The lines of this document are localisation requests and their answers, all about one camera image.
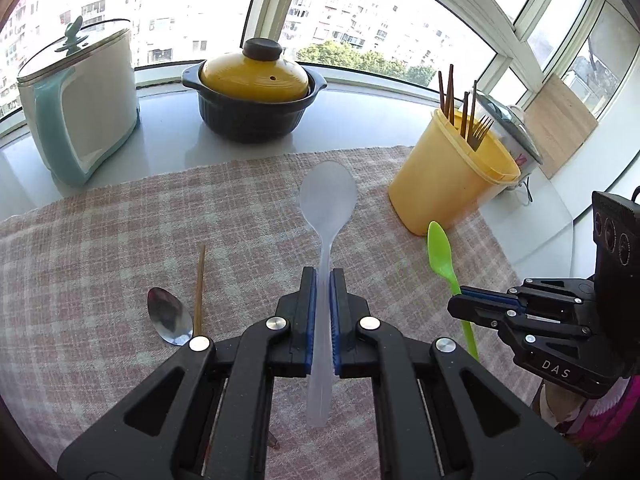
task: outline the silver rivet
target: silver rivet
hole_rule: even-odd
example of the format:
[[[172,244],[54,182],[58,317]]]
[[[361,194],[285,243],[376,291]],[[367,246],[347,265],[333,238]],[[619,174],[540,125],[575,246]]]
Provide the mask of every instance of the silver rivet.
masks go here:
[[[380,327],[380,320],[377,317],[367,316],[360,320],[360,326],[364,330],[375,330]]]
[[[194,352],[202,352],[209,348],[211,341],[209,341],[208,337],[204,337],[203,335],[197,335],[193,339],[189,341],[189,348]]]
[[[267,328],[269,330],[280,330],[286,327],[287,320],[280,316],[273,316],[267,320]]]
[[[456,342],[448,337],[441,337],[436,341],[436,348],[445,354],[449,354],[456,349]]]

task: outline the green spoon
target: green spoon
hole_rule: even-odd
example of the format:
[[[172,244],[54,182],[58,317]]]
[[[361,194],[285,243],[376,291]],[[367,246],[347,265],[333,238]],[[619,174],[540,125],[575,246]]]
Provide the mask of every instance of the green spoon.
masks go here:
[[[427,231],[427,252],[429,253],[429,265],[433,272],[443,277],[449,282],[449,288],[452,295],[462,294],[456,273],[453,270],[453,262],[451,261],[451,245],[440,224],[431,222]],[[478,348],[476,347],[476,338],[471,328],[471,323],[462,321],[462,331],[465,333],[466,346],[469,353],[478,359]]]

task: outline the camera lens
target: camera lens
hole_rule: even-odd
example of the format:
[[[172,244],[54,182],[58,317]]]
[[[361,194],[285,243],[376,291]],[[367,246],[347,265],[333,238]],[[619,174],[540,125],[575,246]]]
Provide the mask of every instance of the camera lens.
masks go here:
[[[623,265],[628,264],[630,256],[629,238],[626,237],[625,233],[622,233],[620,235],[620,263]]]
[[[609,251],[613,252],[616,247],[616,228],[610,218],[604,224],[604,242]]]
[[[600,213],[596,213],[596,218],[593,219],[593,226],[596,228],[596,234],[600,236],[602,234],[602,217]]]

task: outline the checkered placemat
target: checkered placemat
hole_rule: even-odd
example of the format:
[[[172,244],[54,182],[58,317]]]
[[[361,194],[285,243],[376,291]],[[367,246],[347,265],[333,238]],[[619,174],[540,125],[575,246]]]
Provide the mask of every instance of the checkered placemat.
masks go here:
[[[94,189],[0,223],[0,395],[53,466],[62,450],[167,359],[146,312],[162,286],[193,306],[198,243],[207,244],[204,332],[239,335],[297,290],[317,265],[319,239],[298,189],[322,160],[347,167],[358,205],[332,266],[373,315],[424,341],[464,341],[446,312],[446,283],[428,268],[423,238],[399,221],[386,187],[409,149],[369,148],[228,162]],[[516,283],[475,214],[449,232],[461,283]],[[511,362],[495,332],[476,328],[482,362],[529,400],[536,377]],[[336,380],[329,424],[305,427],[305,380],[276,380],[268,478],[379,478],[367,380]]]

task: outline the yellow container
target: yellow container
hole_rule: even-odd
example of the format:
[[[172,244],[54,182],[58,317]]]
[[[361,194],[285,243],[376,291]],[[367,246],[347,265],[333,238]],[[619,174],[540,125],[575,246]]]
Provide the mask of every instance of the yellow container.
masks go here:
[[[402,223],[425,236],[429,222],[451,227],[520,177],[509,152],[488,132],[477,152],[437,108],[409,157],[389,184],[389,198]]]

